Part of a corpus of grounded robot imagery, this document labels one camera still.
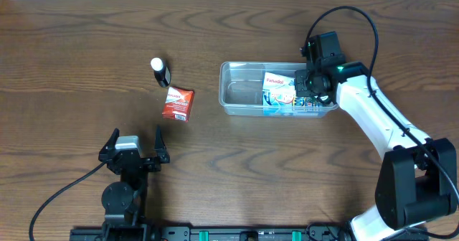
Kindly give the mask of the blue fever patch box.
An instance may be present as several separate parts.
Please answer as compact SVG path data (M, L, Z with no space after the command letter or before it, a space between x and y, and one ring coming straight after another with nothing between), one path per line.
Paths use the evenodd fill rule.
M293 92L279 92L263 90L263 105L275 107L287 107L292 109L320 108L323 103L318 102L315 98L297 97Z

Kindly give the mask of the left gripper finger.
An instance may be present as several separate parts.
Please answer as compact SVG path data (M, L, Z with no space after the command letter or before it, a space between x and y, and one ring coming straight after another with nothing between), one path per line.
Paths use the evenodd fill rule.
M103 146L103 154L108 154L110 153L112 150L115 149L115 144L116 144L116 141L118 140L119 138L119 129L118 128L115 128L110 136L110 138L107 140L107 142L105 143L105 145Z
M158 157L166 156L166 146L161 134L160 126L156 127L155 142L154 142L154 151Z

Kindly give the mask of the white Panadol box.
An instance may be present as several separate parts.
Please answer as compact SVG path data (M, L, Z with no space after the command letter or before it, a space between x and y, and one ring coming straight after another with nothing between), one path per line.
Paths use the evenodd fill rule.
M291 103L295 98L294 78L266 72L262 90L267 102Z

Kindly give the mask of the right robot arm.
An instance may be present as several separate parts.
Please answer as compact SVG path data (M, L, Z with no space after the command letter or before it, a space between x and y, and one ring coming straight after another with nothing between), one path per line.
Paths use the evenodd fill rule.
M309 37L295 73L299 97L334 103L363 130L382 158L375 204L349 223L355 240L432 237L422 223L458 208L457 155L446 138L431 139L411 124L380 91L370 68L347 62L335 32Z

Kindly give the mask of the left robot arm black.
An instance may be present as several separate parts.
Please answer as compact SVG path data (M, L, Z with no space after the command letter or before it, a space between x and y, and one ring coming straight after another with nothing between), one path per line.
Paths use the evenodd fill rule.
M160 240L157 227L146 220L146 196L148 175L159 172L162 164L170 162L170 156L161 135L156 129L155 154L143 157L138 136L121 136L115 129L101 148L98 160L103 162L120 180L103 191L101 203L105 209L102 241Z

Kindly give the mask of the clear plastic container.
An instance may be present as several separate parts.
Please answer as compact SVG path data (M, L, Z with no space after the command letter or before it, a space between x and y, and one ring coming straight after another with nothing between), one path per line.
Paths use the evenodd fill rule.
M337 109L337 104L302 110L263 105L262 84L266 72L294 78L295 71L305 68L304 63L224 62L220 67L219 103L228 115L323 117Z

